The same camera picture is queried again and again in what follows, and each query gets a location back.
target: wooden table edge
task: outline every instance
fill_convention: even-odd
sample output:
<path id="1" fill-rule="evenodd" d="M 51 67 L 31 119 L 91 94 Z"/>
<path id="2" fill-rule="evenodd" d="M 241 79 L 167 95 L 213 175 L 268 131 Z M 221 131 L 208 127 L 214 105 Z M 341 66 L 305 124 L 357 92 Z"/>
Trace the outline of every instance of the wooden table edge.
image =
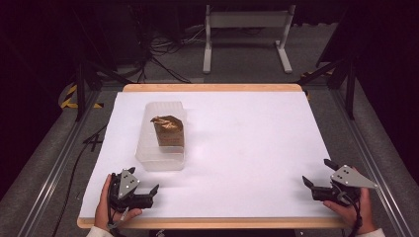
<path id="1" fill-rule="evenodd" d="M 301 92 L 298 84 L 128 84 L 123 92 Z"/>
<path id="2" fill-rule="evenodd" d="M 80 228 L 90 228 L 94 218 L 78 218 Z M 347 228 L 339 217 L 263 218 L 137 218 L 121 226 L 133 229 L 331 229 Z"/>

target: metal stand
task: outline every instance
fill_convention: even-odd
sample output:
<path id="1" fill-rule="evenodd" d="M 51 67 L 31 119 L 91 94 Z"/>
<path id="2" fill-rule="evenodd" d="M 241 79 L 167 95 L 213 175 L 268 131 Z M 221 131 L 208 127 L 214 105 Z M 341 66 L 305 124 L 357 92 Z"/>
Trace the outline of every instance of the metal stand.
<path id="1" fill-rule="evenodd" d="M 377 25 L 374 19 L 369 19 L 367 22 L 359 24 L 358 28 L 354 32 L 353 38 L 349 41 L 348 45 L 343 48 L 344 53 L 341 59 L 335 60 L 311 74 L 304 73 L 304 77 L 301 77 L 301 79 L 296 83 L 302 86 L 334 69 L 331 77 L 327 81 L 327 86 L 329 89 L 339 89 L 345 79 L 347 79 L 345 110 L 349 118 L 354 119 L 353 106 L 356 78 L 355 66 L 357 58 L 370 42 L 376 27 Z"/>
<path id="2" fill-rule="evenodd" d="M 110 78 L 120 82 L 123 85 L 131 84 L 132 82 L 125 79 L 125 77 L 118 75 L 112 70 L 106 69 L 105 67 L 88 60 L 80 62 L 77 69 L 77 103 L 78 103 L 78 114 L 76 120 L 79 121 L 84 112 L 86 111 L 86 93 L 85 83 L 91 91 L 100 91 L 102 88 L 102 82 L 97 75 L 97 71 L 102 72 Z"/>
<path id="3" fill-rule="evenodd" d="M 211 28 L 278 28 L 282 27 L 283 34 L 281 40 L 276 40 L 275 45 L 283 63 L 284 71 L 292 73 L 293 70 L 287 57 L 285 45 L 293 21 L 295 5 L 291 5 L 287 11 L 280 12 L 211 12 L 210 5 L 207 5 L 206 16 L 206 51 L 204 54 L 204 73 L 210 73 L 211 61 Z"/>

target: white tabletop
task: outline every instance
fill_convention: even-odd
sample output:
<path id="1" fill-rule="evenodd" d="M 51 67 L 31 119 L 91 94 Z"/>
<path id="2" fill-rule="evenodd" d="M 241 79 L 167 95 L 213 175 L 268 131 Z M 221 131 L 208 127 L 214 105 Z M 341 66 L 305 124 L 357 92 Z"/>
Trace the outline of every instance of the white tabletop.
<path id="1" fill-rule="evenodd" d="M 167 101 L 182 102 L 187 112 L 185 168 L 146 172 L 134 156 L 144 108 L 150 102 Z M 320 201 L 312 200 L 301 178 L 329 186 L 333 171 L 323 159 L 329 155 L 303 92 L 119 93 L 83 198 L 79 225 L 94 217 L 107 174 L 130 167 L 136 167 L 134 175 L 141 181 L 137 194 L 160 185 L 154 206 L 138 222 L 336 220 Z"/>

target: white metal frame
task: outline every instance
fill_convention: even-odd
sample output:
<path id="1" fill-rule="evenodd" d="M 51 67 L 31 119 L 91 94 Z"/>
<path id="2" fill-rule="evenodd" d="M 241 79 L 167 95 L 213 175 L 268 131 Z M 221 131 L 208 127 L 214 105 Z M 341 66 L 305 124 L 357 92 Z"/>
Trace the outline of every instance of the white metal frame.
<path id="1" fill-rule="evenodd" d="M 206 51 L 204 54 L 204 73 L 210 73 L 211 61 L 211 28 L 283 28 L 280 40 L 275 41 L 278 54 L 286 73 L 292 73 L 290 61 L 287 57 L 285 45 L 293 21 L 295 5 L 291 5 L 287 11 L 276 12 L 211 12 L 207 5 L 206 15 Z"/>

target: dark background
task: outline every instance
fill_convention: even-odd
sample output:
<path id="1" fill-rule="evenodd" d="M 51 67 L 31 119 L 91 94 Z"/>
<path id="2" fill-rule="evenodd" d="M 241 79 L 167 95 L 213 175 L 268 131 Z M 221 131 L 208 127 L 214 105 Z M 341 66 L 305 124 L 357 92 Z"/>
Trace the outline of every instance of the dark background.
<path id="1" fill-rule="evenodd" d="M 179 40 L 185 28 L 203 22 L 205 11 L 205 6 L 142 7 L 140 16 L 148 18 L 141 19 L 144 25 L 139 28 L 138 19 L 133 19 L 125 5 L 72 9 L 47 0 L 2 2 L 1 197 L 59 117 L 59 94 L 74 80 L 80 59 L 88 58 L 110 69 L 144 60 L 137 42 L 147 34 L 147 24 L 152 22 L 163 34 Z M 293 21 L 298 25 L 331 24 L 340 21 L 344 10 L 336 5 L 300 5 Z M 398 1 L 370 11 L 374 14 L 359 17 L 365 21 L 374 18 L 377 30 L 359 57 L 358 79 L 419 183 L 419 8 L 416 2 Z M 323 59 L 341 55 L 359 21 L 354 24 L 342 24 L 340 34 L 334 35 L 327 48 L 329 58 Z M 113 38 L 114 34 L 124 35 L 125 41 Z"/>

